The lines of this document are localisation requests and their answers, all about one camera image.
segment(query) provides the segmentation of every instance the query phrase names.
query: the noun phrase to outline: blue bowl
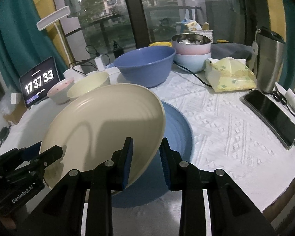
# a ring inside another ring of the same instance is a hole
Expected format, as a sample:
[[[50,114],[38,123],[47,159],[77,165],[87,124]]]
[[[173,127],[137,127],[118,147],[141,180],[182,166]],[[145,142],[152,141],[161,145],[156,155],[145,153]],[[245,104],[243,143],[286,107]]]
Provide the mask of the blue bowl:
[[[190,162],[194,137],[186,117],[175,107],[162,101],[166,116],[164,137],[172,150],[178,151],[183,160]],[[168,192],[161,156],[156,152],[144,173],[127,189],[112,196],[115,208],[141,206],[162,197]]]
[[[127,81],[153,88],[166,81],[175,54],[174,48],[151,46],[127,52],[113,64]]]

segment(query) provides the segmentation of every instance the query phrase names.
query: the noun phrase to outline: white tablecloth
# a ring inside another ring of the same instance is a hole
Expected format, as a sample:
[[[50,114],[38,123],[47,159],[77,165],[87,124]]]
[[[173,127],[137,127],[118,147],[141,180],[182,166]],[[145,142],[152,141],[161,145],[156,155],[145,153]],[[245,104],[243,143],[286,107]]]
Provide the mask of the white tablecloth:
[[[195,140],[191,163],[207,171],[224,169],[260,211],[273,203],[295,177],[295,147],[287,151],[240,101],[246,91],[217,94],[193,75],[175,71],[152,91],[178,108],[191,124]],[[295,123],[287,109],[276,104]],[[0,154],[41,141],[48,125],[65,106],[46,100],[28,110],[11,128]],[[181,193],[168,192],[140,207],[113,208],[114,234],[177,235],[180,205]]]

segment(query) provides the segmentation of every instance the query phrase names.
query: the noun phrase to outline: screw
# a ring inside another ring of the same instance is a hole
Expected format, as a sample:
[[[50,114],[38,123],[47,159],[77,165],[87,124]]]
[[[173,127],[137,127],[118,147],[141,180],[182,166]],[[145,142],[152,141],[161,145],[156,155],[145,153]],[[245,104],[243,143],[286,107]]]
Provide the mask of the screw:
[[[179,166],[180,166],[180,167],[183,167],[183,168],[186,168],[186,167],[189,166],[189,163],[188,163],[187,161],[181,161],[181,162],[179,163]]]
[[[76,176],[78,174],[77,170],[70,170],[69,171],[69,176]]]
[[[221,170],[221,169],[217,169],[217,170],[215,171],[215,173],[216,173],[218,176],[224,176],[224,174],[225,174],[224,170]]]
[[[112,160],[107,160],[105,161],[105,166],[106,167],[111,167],[112,165],[114,165],[115,163]]]

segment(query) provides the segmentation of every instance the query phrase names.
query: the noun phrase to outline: yellow curtain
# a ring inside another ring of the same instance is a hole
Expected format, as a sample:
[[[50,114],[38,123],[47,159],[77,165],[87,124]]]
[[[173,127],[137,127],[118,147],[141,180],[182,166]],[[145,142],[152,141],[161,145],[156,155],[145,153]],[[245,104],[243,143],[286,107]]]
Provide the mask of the yellow curtain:
[[[54,4],[53,0],[33,0],[33,1],[35,3],[35,6],[36,6],[36,9],[38,11],[40,18],[44,18],[44,17],[48,16],[49,14],[53,13],[54,11],[56,11],[55,4]],[[68,61],[67,55],[65,53],[65,49],[63,48],[63,45],[61,43],[61,40],[58,35],[56,27],[54,25],[51,25],[51,26],[47,27],[46,30],[47,30],[49,38],[52,40],[52,42],[54,43],[59,54],[61,55],[61,57],[63,58],[63,60],[65,61],[65,63],[68,66],[69,61]],[[66,42],[65,42],[65,46],[66,46],[67,50],[70,51],[70,48],[67,46]]]
[[[283,37],[286,41],[286,25],[285,25],[285,12],[283,0],[267,0],[270,16],[270,29]],[[279,81],[283,69],[283,63],[277,78]]]

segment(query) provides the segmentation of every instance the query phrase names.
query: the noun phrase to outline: white cup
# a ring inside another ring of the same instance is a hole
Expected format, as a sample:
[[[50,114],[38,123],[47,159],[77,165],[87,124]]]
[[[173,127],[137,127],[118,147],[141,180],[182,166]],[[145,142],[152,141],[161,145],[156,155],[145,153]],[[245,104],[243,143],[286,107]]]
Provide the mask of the white cup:
[[[65,77],[65,79],[74,78],[74,83],[76,83],[85,77],[85,75],[83,73],[84,72],[82,70],[82,67],[80,65],[77,65],[74,67],[74,70],[72,68],[66,70],[64,72],[64,77]]]

